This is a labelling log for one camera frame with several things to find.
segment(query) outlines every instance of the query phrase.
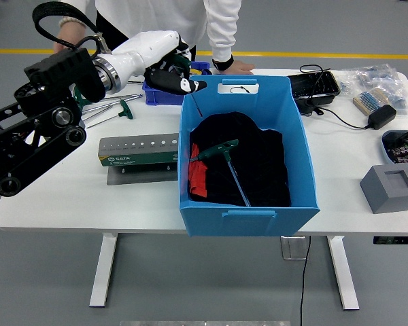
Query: wristwatch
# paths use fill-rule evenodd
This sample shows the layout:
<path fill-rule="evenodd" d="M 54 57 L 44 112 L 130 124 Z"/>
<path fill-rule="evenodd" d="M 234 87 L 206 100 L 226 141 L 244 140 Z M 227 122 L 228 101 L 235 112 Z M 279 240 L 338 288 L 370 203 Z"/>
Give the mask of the wristwatch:
<path fill-rule="evenodd" d="M 212 60 L 212 61 L 213 61 L 213 66 L 215 66 L 217 70 L 224 71 L 224 70 L 227 70 L 229 67 L 231 67 L 231 65 L 234 63 L 234 58 L 232 55 L 231 58 L 229 58 L 225 62 L 216 62 L 215 60 Z"/>

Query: metal base plate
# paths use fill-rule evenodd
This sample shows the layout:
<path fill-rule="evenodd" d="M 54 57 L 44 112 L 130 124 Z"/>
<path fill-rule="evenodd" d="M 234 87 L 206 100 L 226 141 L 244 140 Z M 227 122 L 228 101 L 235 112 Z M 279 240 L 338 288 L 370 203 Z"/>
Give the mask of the metal base plate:
<path fill-rule="evenodd" d="M 304 236 L 282 236 L 281 249 L 285 260 L 305 260 L 308 240 Z"/>
<path fill-rule="evenodd" d="M 120 326 L 290 326 L 290 321 L 121 321 Z"/>
<path fill-rule="evenodd" d="M 107 172 L 107 185 L 175 181 L 177 179 L 176 162 L 110 166 Z"/>

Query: plastic bag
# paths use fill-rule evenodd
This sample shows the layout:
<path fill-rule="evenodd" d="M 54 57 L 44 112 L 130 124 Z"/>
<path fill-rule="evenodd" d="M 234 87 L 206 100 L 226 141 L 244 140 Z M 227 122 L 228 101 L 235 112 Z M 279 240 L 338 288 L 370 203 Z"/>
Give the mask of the plastic bag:
<path fill-rule="evenodd" d="M 388 64 L 344 70 L 337 78 L 340 94 L 352 98 L 379 90 L 398 115 L 407 115 L 405 89 L 397 70 Z"/>

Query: black cloth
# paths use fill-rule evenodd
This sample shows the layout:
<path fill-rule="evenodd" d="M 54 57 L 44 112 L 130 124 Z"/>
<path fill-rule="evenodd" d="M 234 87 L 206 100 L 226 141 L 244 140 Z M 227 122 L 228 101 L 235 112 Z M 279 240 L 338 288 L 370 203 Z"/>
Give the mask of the black cloth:
<path fill-rule="evenodd" d="M 106 20 L 99 12 L 97 12 L 96 19 L 97 28 L 102 32 L 104 40 L 110 50 L 113 50 L 123 44 L 127 39 L 127 36 L 122 34 L 114 25 L 112 25 L 108 20 Z M 197 47 L 194 46 L 190 49 L 192 54 L 192 60 L 195 61 L 197 55 Z"/>
<path fill-rule="evenodd" d="M 261 130 L 240 112 L 215 114 L 204 119 L 191 133 L 190 142 L 200 153 L 225 141 L 239 139 L 230 151 L 240 185 L 251 206 L 290 206 L 282 134 Z M 203 160 L 207 165 L 207 197 L 191 194 L 196 201 L 245 206 L 233 175 L 222 154 Z"/>

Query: blue storage box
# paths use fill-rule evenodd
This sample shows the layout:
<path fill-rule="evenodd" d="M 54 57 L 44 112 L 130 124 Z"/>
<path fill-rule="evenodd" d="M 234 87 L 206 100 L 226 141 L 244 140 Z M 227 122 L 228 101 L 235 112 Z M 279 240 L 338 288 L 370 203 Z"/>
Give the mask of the blue storage box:
<path fill-rule="evenodd" d="M 210 69 L 210 64 L 205 61 L 192 61 L 190 67 L 192 69 L 203 71 L 205 69 Z M 174 95 L 163 92 L 162 90 L 156 90 L 149 87 L 145 82 L 143 83 L 142 90 L 145 92 L 146 105 L 181 105 L 183 103 L 184 95 Z"/>
<path fill-rule="evenodd" d="M 290 80 L 280 76 L 200 75 L 207 87 L 184 97 L 180 118 L 180 213 L 189 236 L 291 236 L 319 212 L 305 131 Z M 238 92 L 243 88 L 255 91 Z M 190 132 L 209 115 L 241 112 L 283 135 L 290 207 L 240 207 L 196 202 L 188 193 Z"/>

